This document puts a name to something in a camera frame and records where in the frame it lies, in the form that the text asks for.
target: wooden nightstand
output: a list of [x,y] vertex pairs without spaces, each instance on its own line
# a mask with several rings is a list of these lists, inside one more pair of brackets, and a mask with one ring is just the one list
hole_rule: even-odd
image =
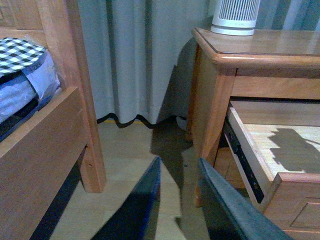
[[[192,33],[198,44],[187,139],[198,157],[214,164],[225,134],[252,203],[295,239],[320,239],[320,134],[314,135],[320,129],[320,33],[256,30],[253,36],[229,36],[200,28]],[[292,126],[313,128],[300,134]],[[262,140],[253,137],[261,131]],[[305,143],[293,146],[281,140],[284,135]],[[305,165],[292,160],[307,148],[312,160]],[[279,156],[288,149],[295,151],[283,160]],[[195,194],[200,206],[198,187]]]

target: nightstand top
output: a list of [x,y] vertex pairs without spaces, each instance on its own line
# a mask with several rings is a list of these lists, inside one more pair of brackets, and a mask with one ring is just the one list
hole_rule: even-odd
[[231,36],[195,27],[192,34],[214,64],[320,69],[320,32],[255,30],[252,36]]
[[255,30],[252,36],[231,36],[196,28],[219,54],[320,56],[320,32]]

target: black curtain trim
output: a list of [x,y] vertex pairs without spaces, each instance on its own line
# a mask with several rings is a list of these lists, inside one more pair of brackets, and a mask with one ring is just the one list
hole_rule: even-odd
[[[177,116],[169,116],[168,118],[166,118],[165,120],[168,119],[175,119]],[[116,114],[114,113],[109,113],[108,115],[99,118],[96,122],[97,124],[103,123],[104,121],[106,121],[107,119],[113,119],[115,121],[115,124],[117,125],[118,128],[123,129],[126,128],[128,126],[130,126],[131,124],[134,123],[135,120],[140,120],[147,128],[149,129],[154,129],[158,124],[162,123],[165,120],[162,120],[156,124],[151,124],[147,119],[145,119],[142,115],[137,115],[133,120],[127,122],[127,123],[120,123],[119,122],[119,118],[117,117]]]

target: white air purifier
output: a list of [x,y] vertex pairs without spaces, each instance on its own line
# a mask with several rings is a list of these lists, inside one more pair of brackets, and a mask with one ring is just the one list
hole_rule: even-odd
[[260,0],[217,0],[211,32],[250,36],[255,32]]

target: window curtain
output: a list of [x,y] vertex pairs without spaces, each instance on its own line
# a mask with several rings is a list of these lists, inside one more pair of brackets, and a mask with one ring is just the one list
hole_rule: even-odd
[[[97,119],[187,117],[196,41],[215,0],[78,0]],[[256,28],[320,30],[319,0],[261,0]]]
[[256,28],[319,32],[319,0],[261,0]]

